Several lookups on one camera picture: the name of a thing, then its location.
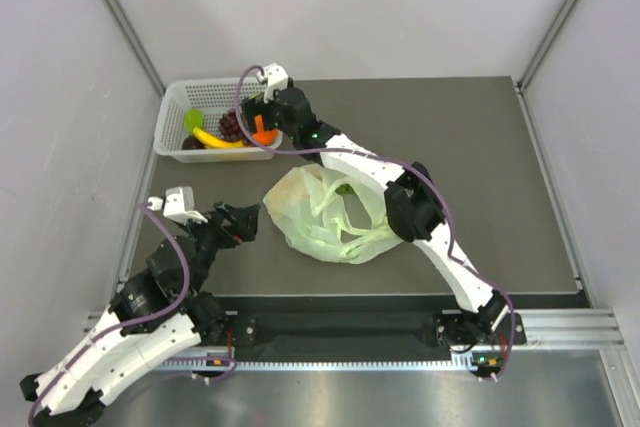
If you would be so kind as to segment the orange fruit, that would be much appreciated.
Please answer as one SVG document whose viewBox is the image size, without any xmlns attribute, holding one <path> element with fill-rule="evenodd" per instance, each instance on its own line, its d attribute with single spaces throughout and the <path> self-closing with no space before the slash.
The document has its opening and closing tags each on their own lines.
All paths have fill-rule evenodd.
<svg viewBox="0 0 640 427">
<path fill-rule="evenodd" d="M 279 130 L 258 131 L 252 135 L 252 139 L 260 145 L 269 146 L 275 142 L 279 136 Z"/>
</svg>

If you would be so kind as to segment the light green plastic bag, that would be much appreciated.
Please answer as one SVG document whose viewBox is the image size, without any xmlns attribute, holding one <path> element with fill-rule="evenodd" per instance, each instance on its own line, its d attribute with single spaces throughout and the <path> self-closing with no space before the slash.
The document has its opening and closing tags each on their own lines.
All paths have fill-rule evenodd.
<svg viewBox="0 0 640 427">
<path fill-rule="evenodd" d="M 363 264 L 402 243 L 380 194 L 316 164 L 292 168 L 263 204 L 288 246 L 321 262 Z"/>
</svg>

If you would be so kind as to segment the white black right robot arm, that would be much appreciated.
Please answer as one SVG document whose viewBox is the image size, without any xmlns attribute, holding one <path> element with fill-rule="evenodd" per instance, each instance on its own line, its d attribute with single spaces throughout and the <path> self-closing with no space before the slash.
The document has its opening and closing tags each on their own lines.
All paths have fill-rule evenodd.
<svg viewBox="0 0 640 427">
<path fill-rule="evenodd" d="M 381 157 L 359 146 L 336 127 L 319 120 L 303 91 L 288 87 L 272 96 L 244 98 L 240 87 L 233 105 L 243 131 L 256 129 L 260 116 L 266 128 L 288 137 L 291 150 L 276 155 L 299 155 L 363 183 L 383 199 L 392 232 L 418 247 L 440 271 L 454 293 L 469 335 L 487 343 L 498 336 L 508 319 L 508 346 L 514 342 L 516 316 L 503 289 L 484 277 L 464 255 L 456 240 L 450 208 L 424 166 Z"/>
</svg>

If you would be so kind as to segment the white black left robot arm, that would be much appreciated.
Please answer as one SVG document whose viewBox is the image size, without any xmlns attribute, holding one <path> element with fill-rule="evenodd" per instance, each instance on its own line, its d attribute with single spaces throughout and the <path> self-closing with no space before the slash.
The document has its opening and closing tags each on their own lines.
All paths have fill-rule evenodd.
<svg viewBox="0 0 640 427">
<path fill-rule="evenodd" d="M 216 255 L 255 240 L 260 207 L 219 202 L 193 212 L 174 236 L 151 198 L 139 208 L 165 240 L 146 268 L 118 291 L 89 333 L 54 367 L 20 388 L 31 426 L 90 426 L 131 384 L 174 355 L 212 344 L 228 331 L 220 302 L 202 289 Z"/>
</svg>

